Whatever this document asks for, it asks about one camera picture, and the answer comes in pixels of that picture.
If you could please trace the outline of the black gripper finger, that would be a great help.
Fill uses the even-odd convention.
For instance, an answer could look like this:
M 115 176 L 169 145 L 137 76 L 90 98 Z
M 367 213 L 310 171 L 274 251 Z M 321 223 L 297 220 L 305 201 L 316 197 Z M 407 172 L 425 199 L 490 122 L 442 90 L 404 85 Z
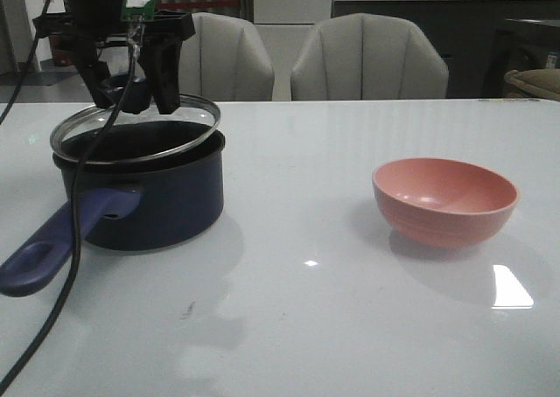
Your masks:
M 66 41 L 66 52 L 86 85 L 94 104 L 98 108 L 110 108 L 114 102 L 104 93 L 102 82 L 109 78 L 109 67 L 98 57 L 95 42 L 85 38 L 70 38 Z
M 138 61 L 162 115 L 172 114 L 180 105 L 181 47 L 182 41 L 176 37 L 149 37 L 140 49 Z

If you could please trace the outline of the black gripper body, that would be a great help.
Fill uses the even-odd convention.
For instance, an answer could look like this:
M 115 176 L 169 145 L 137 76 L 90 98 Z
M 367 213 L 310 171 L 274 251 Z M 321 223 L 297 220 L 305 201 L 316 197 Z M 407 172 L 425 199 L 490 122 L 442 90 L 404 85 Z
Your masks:
M 123 22 L 123 0 L 66 0 L 63 12 L 43 12 L 33 19 L 39 38 L 51 35 L 75 36 L 101 42 L 106 38 L 139 34 L 149 37 L 176 37 L 181 41 L 195 34 L 192 16 L 187 13 L 163 10 L 156 3 L 154 19 L 150 22 Z

